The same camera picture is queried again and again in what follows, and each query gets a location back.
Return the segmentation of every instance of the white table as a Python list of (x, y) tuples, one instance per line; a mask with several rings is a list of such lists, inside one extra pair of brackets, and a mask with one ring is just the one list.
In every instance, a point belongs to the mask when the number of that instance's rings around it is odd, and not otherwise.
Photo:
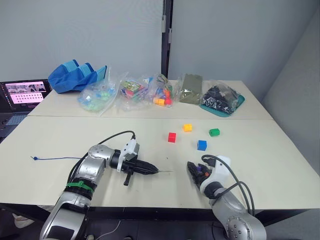
[[(182, 125), (193, 124), (192, 132)], [(221, 135), (210, 137), (209, 129)], [(2, 171), (0, 202), (54, 205), (63, 191), (74, 159), (94, 144), (123, 130), (134, 130), (140, 144), (139, 159), (156, 165), (155, 175), (134, 174), (130, 186), (126, 175), (107, 169), (93, 199), (100, 207), (209, 208), (187, 173), (187, 161), (201, 162), (206, 154), (231, 158), (238, 178), (247, 183), (257, 209), (306, 209), (320, 207), (320, 181), (290, 139), (273, 120), (143, 119), (28, 116), (0, 144)], [(176, 143), (167, 142), (168, 132), (177, 133)], [(120, 149), (131, 135), (107, 143)], [(207, 151), (197, 150), (206, 140)], [(234, 181), (228, 179), (227, 186)], [(233, 192), (243, 200), (241, 192)]]
[[(153, 104), (141, 110), (123, 111), (118, 107), (108, 109), (105, 118), (164, 118), (164, 119), (256, 119), (272, 120), (273, 118), (249, 91), (242, 81), (223, 81), (245, 97), (244, 103), (227, 118), (216, 116), (197, 105), (174, 102), (171, 108)], [(203, 91), (211, 87), (210, 81), (204, 81)], [(98, 117), (80, 107), (78, 92), (57, 94), (54, 90), (39, 104), (29, 116), (65, 116), (65, 117)]]

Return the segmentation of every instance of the teal tray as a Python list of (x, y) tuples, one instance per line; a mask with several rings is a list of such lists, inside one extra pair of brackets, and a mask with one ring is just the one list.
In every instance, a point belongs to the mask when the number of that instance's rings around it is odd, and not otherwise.
[[(241, 106), (241, 104), (245, 101), (245, 97), (244, 96), (242, 96), (242, 95), (239, 95), (239, 105), (236, 107), (236, 109), (235, 109), (235, 111), (238, 109), (238, 107), (240, 107)], [(214, 114), (214, 115), (217, 115), (217, 116), (219, 116), (219, 117), (222, 117), (222, 118), (227, 118), (227, 117), (230, 117), (231, 116), (231, 114), (232, 113), (226, 113), (226, 112), (222, 112), (222, 111), (218, 111), (218, 110), (215, 110), (215, 109), (213, 109), (213, 108), (210, 108), (210, 107), (207, 107), (207, 106), (205, 106), (205, 105), (199, 105), (200, 106), (200, 108), (202, 108), (202, 109), (204, 109), (204, 110), (206, 110), (206, 111), (208, 111), (208, 112), (210, 112), (210, 113), (212, 113), (212, 114)]]

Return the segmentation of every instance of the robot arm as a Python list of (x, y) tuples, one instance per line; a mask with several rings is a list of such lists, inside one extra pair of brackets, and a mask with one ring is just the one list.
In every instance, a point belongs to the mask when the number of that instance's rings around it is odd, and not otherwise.
[[(224, 156), (216, 157), (223, 160), (228, 166), (231, 160)], [(189, 172), (200, 192), (208, 197), (209, 204), (216, 218), (223, 225), (226, 234), (231, 240), (266, 240), (266, 230), (261, 222), (249, 214), (242, 203), (223, 187), (229, 170), (222, 163), (216, 164), (213, 159), (205, 160), (210, 170), (203, 164), (196, 166), (192, 162), (187, 163)]]
[(83, 158), (70, 174), (71, 179), (42, 227), (40, 240), (83, 239), (91, 199), (105, 168), (110, 166), (127, 173), (125, 186), (134, 172), (156, 174), (158, 169), (154, 165), (138, 160), (138, 151), (139, 144), (135, 139), (121, 151), (102, 144), (92, 146), (87, 158)]

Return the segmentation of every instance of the laptop screen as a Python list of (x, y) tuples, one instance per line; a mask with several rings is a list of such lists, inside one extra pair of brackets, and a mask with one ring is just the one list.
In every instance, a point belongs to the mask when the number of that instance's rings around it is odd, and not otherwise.
[(0, 90), (12, 112), (30, 112), (51, 91), (46, 79), (0, 82)]

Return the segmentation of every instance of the blue cube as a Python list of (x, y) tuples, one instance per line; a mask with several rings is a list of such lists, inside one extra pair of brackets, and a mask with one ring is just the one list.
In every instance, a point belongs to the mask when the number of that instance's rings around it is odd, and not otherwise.
[(207, 141), (199, 140), (196, 146), (198, 150), (205, 151), (207, 149)]

